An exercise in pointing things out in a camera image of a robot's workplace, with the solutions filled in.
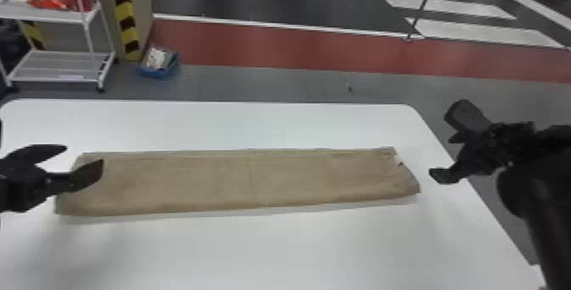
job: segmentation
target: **white table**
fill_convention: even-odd
[[[396,205],[324,211],[62,219],[45,202],[3,215],[2,289],[537,289],[474,189],[428,176],[452,159],[406,105],[17,100],[0,118],[2,156],[69,146],[43,164],[52,171],[85,151],[394,146],[422,188]]]

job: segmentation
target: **metal shelf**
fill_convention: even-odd
[[[91,23],[100,9],[101,5],[96,3],[91,11],[85,12],[85,24]],[[60,24],[81,25],[84,23],[82,14],[78,11],[38,9],[29,5],[26,0],[0,0],[0,17]]]
[[[22,20],[83,25],[89,50],[84,53],[38,50],[26,35],[31,50],[9,74],[0,59],[0,76],[4,78],[6,86],[13,87],[13,82],[93,82],[97,84],[98,91],[102,92],[105,77],[116,53],[101,2],[95,1],[91,11],[84,11],[81,2],[78,3],[80,11],[60,11],[37,9],[26,0],[0,0],[0,19],[17,20],[22,31]],[[99,12],[110,47],[108,53],[96,53],[93,50],[89,26]]]
[[[115,53],[68,53],[31,50],[8,75],[13,82],[103,83]]]

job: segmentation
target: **gray floor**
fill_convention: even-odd
[[[181,66],[177,75],[169,80],[154,80],[136,76],[131,64],[121,64],[111,71],[105,94],[96,93],[92,85],[21,84],[21,87],[19,94],[5,100],[32,97],[403,103],[421,113],[453,156],[459,147],[446,142],[453,131],[444,124],[443,114],[459,99],[473,101],[494,121],[534,120],[539,128],[571,124],[568,113],[571,85],[556,83],[190,65]],[[495,193],[495,178],[475,177],[471,181],[530,263],[536,263],[522,222],[500,204]]]

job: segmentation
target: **white wire shelf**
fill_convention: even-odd
[[[100,3],[95,3],[91,11],[86,11],[84,13],[85,24],[91,23],[100,9]],[[26,0],[0,0],[0,17],[12,20],[54,22],[60,24],[83,24],[80,12],[38,9],[29,5]]]
[[[115,53],[70,53],[31,50],[8,75],[13,82],[102,83]]]

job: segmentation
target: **robotic arm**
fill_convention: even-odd
[[[450,168],[430,175],[451,185],[501,168],[498,193],[528,226],[548,288],[571,289],[571,127],[492,123],[468,100],[454,103],[444,120],[457,131],[449,142],[464,146]]]
[[[65,149],[63,145],[28,145],[0,159],[0,213],[23,213],[50,196],[85,189],[101,178],[103,160],[71,173],[48,173],[37,166]]]

